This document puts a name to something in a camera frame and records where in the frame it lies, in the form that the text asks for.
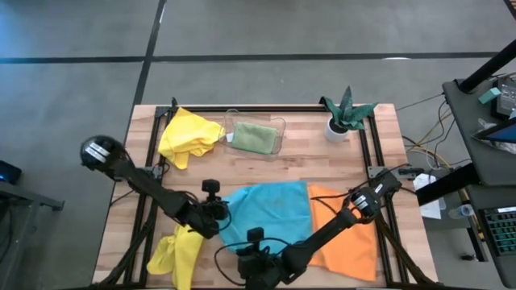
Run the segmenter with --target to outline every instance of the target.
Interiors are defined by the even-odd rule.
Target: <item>wooden tabletop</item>
[[[143,167],[145,163],[155,108],[156,106],[136,106],[131,118],[126,148],[137,166]],[[311,182],[327,188],[346,192],[366,180],[367,176],[362,158],[359,134],[356,131],[351,132],[343,143],[327,142],[323,132],[325,122],[327,122],[329,117],[328,113],[258,114],[270,118],[281,117],[287,123],[285,138],[277,160],[268,162],[230,155],[224,152],[222,145],[217,144],[213,151],[206,153],[202,157],[191,156],[186,170],[179,170],[172,165],[170,171],[164,176],[163,186],[176,190],[187,190],[195,193],[199,199],[204,199],[206,198],[206,193],[201,191],[201,182],[209,178],[220,181],[221,190],[219,194],[221,196],[226,196],[237,189],[252,184],[285,180],[311,180]],[[224,113],[199,113],[199,115],[215,122],[222,122]],[[375,109],[375,115],[386,166],[393,167],[406,163],[405,148],[394,105],[378,105]],[[161,136],[163,129],[164,121],[160,124],[159,136]],[[366,133],[369,151],[372,155],[372,163],[376,164],[368,124],[366,124]],[[404,186],[411,188],[410,182],[405,182]],[[129,190],[125,183],[118,183],[115,186],[113,198],[115,199]],[[137,200],[138,194],[134,193],[110,208],[95,268],[94,282],[105,278],[128,248]],[[416,196],[412,193],[399,191],[394,196],[393,203],[403,246],[423,272],[429,278],[437,280]],[[175,222],[166,217],[159,209],[153,249],[161,237],[173,234],[174,226]],[[193,275],[193,288],[234,287],[217,272],[214,265],[214,251],[221,247],[221,245],[222,243],[218,237],[204,241]],[[390,245],[388,248],[394,280],[399,281],[396,256]],[[139,249],[139,254],[137,255],[135,277],[138,277],[138,261],[141,259],[142,251],[143,247]],[[239,280],[239,275],[236,271],[236,255],[223,251],[218,258],[223,270],[230,277],[233,277],[234,280]],[[309,267],[306,273],[291,285],[285,286],[280,284],[278,287],[344,288],[383,286],[385,285],[385,279],[380,256],[378,256],[377,265],[376,282],[356,280],[344,275],[331,273],[319,267]],[[171,275],[150,275],[147,286],[169,288],[172,286]]]

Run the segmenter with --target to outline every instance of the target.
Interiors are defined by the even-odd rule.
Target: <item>potted plant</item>
[[[352,90],[349,86],[342,96],[339,106],[336,106],[328,97],[321,97],[319,104],[323,104],[331,112],[324,135],[332,142],[344,141],[349,131],[363,130],[362,119],[369,116],[378,105],[378,103],[374,103],[353,107]]]

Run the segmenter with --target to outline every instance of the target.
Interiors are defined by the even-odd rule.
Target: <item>orange cloth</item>
[[[308,185],[308,194],[312,198],[334,196],[341,193],[310,184]],[[324,201],[331,208],[339,211],[343,203],[343,197],[327,198]],[[310,200],[310,210],[314,232],[335,216],[318,201]],[[356,210],[353,213],[358,218],[360,217]],[[310,265],[325,267],[329,271],[360,280],[375,281],[377,279],[377,238],[374,224],[354,225],[350,229],[344,230],[315,253]]]

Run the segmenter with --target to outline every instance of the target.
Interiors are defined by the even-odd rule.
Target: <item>gray concrete floor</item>
[[[0,58],[144,56],[157,0],[0,0]],[[493,52],[516,38],[502,0],[168,0],[156,56],[247,53]],[[440,93],[486,59],[340,60],[153,64],[142,103],[314,103],[338,99],[403,106]],[[42,211],[20,287],[91,281],[113,184],[80,166],[81,141],[124,139],[142,65],[0,64],[0,160],[21,185],[66,200]],[[511,63],[502,71],[516,71]],[[400,111],[404,135],[421,138],[442,98]],[[439,154],[467,158],[456,128]],[[415,164],[425,162],[410,155]],[[504,288],[491,263],[460,261],[465,230],[429,230],[439,280]]]

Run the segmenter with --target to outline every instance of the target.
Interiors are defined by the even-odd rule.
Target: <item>fabric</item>
[[[262,227],[267,238],[281,238],[289,243],[304,240],[312,234],[312,218],[306,182],[257,184],[241,188],[229,197],[231,224],[220,232],[224,245],[246,242],[248,230]],[[220,221],[224,227],[228,218]],[[248,245],[230,247],[236,251]],[[286,245],[277,241],[263,241],[260,249],[270,247],[270,253],[281,251]]]
[[[190,154],[202,156],[213,149],[222,127],[179,108],[164,129],[158,152],[179,169],[186,169]]]
[[[276,137],[277,130],[274,128],[247,122],[237,122],[231,146],[240,150],[271,154]]]
[[[341,194],[315,184],[309,185],[308,193],[310,198]],[[343,204],[343,197],[327,198],[324,201],[331,208],[339,211]],[[326,206],[317,201],[310,201],[310,208],[314,231],[319,230],[335,216]],[[344,230],[315,253],[310,265],[325,267],[329,271],[360,280],[375,281],[377,279],[377,238],[374,224],[354,225]]]
[[[172,283],[177,290],[190,290],[195,261],[201,250],[203,237],[189,230],[190,226],[177,225],[174,235],[160,240],[147,264],[147,271],[153,275],[172,272]]]

